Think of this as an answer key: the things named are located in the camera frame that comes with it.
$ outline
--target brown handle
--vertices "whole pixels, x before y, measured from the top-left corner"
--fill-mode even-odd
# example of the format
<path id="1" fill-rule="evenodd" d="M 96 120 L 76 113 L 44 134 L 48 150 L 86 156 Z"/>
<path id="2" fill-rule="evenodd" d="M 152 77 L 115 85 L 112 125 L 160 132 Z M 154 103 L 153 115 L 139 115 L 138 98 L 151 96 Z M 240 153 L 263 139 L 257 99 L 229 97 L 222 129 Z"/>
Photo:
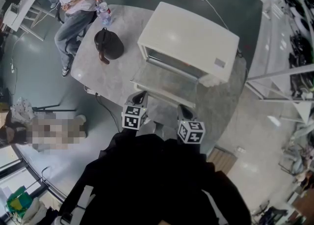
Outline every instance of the brown handle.
<path id="1" fill-rule="evenodd" d="M 109 65 L 110 61 L 105 58 L 105 54 L 103 51 L 99 52 L 100 61 L 104 62 L 106 65 Z"/>

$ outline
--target white strap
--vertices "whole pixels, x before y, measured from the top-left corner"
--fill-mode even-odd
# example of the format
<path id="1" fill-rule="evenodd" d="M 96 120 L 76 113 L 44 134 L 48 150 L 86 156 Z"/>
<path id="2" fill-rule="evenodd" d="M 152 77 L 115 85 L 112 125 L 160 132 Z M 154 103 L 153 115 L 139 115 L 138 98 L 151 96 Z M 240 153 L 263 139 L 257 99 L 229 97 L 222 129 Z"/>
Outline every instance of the white strap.
<path id="1" fill-rule="evenodd" d="M 70 225 L 80 224 L 83 218 L 83 215 L 85 213 L 85 210 L 89 204 L 89 197 L 92 194 L 93 189 L 94 187 L 91 187 L 91 186 L 84 187 L 84 191 L 78 200 L 77 207 L 73 211 L 73 216 L 72 216 Z"/>

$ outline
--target black and white cube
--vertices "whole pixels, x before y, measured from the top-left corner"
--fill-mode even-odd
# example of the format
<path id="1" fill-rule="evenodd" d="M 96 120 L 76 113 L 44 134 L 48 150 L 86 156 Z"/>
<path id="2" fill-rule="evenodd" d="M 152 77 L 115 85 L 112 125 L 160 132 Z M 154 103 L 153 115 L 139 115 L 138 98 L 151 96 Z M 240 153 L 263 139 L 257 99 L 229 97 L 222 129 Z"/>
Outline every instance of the black and white cube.
<path id="1" fill-rule="evenodd" d="M 187 144 L 200 144 L 205 135 L 205 126 L 203 122 L 181 121 L 178 135 Z"/>
<path id="2" fill-rule="evenodd" d="M 139 130 L 147 118 L 147 108 L 124 105 L 122 127 Z"/>

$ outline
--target person wearing white t-shirt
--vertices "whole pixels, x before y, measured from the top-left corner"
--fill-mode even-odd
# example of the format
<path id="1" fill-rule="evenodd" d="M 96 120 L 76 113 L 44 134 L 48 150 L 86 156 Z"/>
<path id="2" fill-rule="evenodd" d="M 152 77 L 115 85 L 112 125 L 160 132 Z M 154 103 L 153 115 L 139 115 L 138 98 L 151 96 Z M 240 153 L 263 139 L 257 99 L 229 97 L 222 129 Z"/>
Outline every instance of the person wearing white t-shirt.
<path id="1" fill-rule="evenodd" d="M 95 0 L 60 0 L 65 11 L 64 24 L 54 37 L 61 54 L 62 76 L 66 77 L 71 70 L 80 41 L 77 37 L 90 24 L 96 11 Z"/>

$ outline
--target black and white sneaker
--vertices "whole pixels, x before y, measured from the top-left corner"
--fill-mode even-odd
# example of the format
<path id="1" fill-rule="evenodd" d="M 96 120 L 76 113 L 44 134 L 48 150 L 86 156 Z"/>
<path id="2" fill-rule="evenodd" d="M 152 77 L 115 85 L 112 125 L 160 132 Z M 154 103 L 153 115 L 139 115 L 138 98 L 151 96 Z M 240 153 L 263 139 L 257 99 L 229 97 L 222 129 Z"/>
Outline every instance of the black and white sneaker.
<path id="1" fill-rule="evenodd" d="M 71 65 L 68 67 L 62 67 L 62 77 L 66 77 L 67 75 L 69 75 L 71 70 Z"/>

